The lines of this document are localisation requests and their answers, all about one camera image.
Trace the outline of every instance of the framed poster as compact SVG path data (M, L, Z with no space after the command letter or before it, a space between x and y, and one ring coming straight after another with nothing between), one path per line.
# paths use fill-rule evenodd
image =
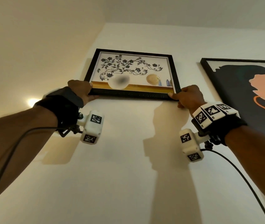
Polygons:
M165 54L96 49L84 80L93 83L93 95L172 100L168 93L181 91Z
M222 101L265 134L265 61L202 58L201 65Z

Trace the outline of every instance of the hand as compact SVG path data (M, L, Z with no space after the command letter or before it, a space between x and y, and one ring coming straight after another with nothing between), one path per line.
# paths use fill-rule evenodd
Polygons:
M82 98L84 105L99 97L94 95L88 95L93 87L93 84L87 81L70 80L68 81L68 86L77 96Z
M181 89L180 93L169 93L170 98L179 100L178 108L187 108L190 111L190 115L193 117L193 113L201 106L206 104L203 94L201 93L197 85L187 86Z

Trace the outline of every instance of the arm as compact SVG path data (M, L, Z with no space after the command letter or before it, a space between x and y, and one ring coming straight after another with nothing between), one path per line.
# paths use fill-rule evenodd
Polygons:
M88 96L92 88L88 82L70 80L68 86L83 99L84 105L97 98L97 96ZM57 127L57 125L55 114L41 106L34 106L26 111L0 118L0 169L24 132L36 127ZM0 194L30 164L54 131L36 130L22 139L0 180Z
M179 100L179 108L189 109L191 116L201 105L206 104L196 85L182 88L180 93L170 93L169 96ZM265 135L250 127L241 126L225 136L225 143L265 195Z

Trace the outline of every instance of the painting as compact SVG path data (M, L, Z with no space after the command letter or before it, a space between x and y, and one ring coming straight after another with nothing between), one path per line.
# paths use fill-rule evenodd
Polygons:
M171 55L96 49L85 81L91 94L171 100L180 85Z
M201 65L222 101L265 134L265 61L203 58Z

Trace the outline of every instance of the forearm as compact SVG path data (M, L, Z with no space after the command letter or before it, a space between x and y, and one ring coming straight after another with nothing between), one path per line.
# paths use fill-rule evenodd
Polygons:
M41 106L0 118L0 169L11 148L24 132L36 127L56 126L56 116ZM19 143L0 181L0 193L29 165L54 131L36 130L30 132Z
M247 126L241 126L231 130L225 142L265 195L265 136Z

